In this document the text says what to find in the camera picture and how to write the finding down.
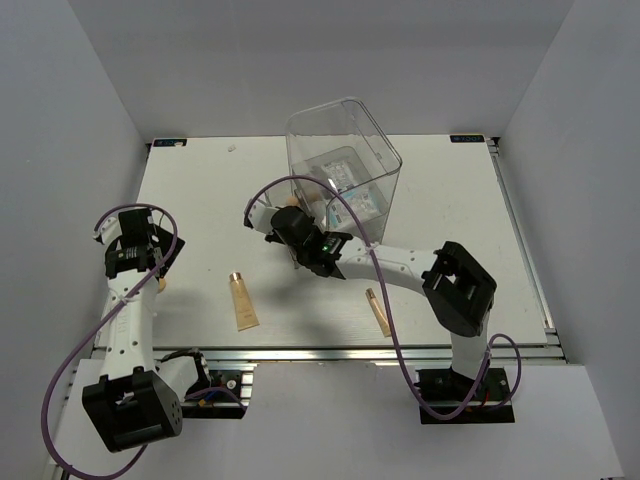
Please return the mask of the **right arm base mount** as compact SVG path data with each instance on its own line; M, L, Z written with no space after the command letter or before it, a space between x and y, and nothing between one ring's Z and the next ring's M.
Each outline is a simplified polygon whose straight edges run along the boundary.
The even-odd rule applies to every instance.
M462 403L473 380L463 378L450 368L416 371L414 386L421 398L440 415L452 413ZM510 400L510 385L503 368L490 368L465 409L448 423L513 424L515 414Z

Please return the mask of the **clear plastic organizer box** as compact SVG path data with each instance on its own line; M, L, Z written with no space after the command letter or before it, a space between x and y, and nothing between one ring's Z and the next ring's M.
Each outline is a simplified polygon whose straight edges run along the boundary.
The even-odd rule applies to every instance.
M324 231L381 244L403 161L364 102L346 97L297 112L285 137L297 205Z

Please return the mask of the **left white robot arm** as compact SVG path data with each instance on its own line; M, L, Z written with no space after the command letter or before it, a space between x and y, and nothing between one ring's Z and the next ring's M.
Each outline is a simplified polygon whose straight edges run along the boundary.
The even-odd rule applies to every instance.
M107 345L96 383L84 388L82 404L106 448L121 452L182 431L182 402L211 387L206 360L196 348L156 360L155 301L184 241L163 229L149 207L109 215L97 239L105 245L109 289Z

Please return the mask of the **white sachet packet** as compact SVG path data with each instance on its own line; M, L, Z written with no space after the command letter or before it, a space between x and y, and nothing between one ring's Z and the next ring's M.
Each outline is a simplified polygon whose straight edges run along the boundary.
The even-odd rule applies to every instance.
M374 188L346 191L342 198L349 204L362 224L386 213L384 199ZM340 200L333 200L329 204L327 219L328 225L335 229L347 228L353 223L353 217Z
M338 191L343 192L350 190L356 186L356 178L353 171L346 161L333 161L321 166L330 186Z

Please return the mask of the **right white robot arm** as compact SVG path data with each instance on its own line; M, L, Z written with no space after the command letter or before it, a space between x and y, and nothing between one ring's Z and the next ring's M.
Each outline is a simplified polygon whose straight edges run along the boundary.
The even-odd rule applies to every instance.
M487 323L497 283L461 244L447 241L433 252L368 247L348 233L321 230L297 206L268 207L260 226L267 241L286 245L296 262L317 276L382 279L424 295L450 333L453 390L472 399L486 389Z

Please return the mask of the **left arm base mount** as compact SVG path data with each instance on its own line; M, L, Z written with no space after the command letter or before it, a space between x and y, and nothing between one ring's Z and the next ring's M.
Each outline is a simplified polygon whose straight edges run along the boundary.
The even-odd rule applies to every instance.
M209 367L197 348L181 349L155 362L157 373L181 401L186 419L242 419L248 401L242 399L244 372Z

